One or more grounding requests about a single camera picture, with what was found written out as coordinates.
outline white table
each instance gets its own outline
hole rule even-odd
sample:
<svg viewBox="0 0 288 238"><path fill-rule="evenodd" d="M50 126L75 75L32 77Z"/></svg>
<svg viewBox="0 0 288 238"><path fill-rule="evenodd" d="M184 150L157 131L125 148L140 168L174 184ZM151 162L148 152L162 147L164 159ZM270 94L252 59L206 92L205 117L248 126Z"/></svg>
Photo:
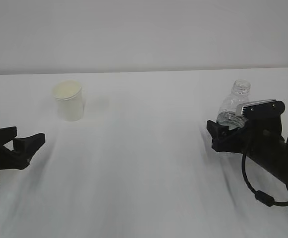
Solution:
<svg viewBox="0 0 288 238"><path fill-rule="evenodd" d="M58 119L51 88L82 83L84 118ZM240 155L220 159L206 120L236 79L283 100L288 68L0 75L0 127L46 134L23 170L0 171L0 238L288 238L288 207L255 200ZM257 189L288 199L248 160Z"/></svg>

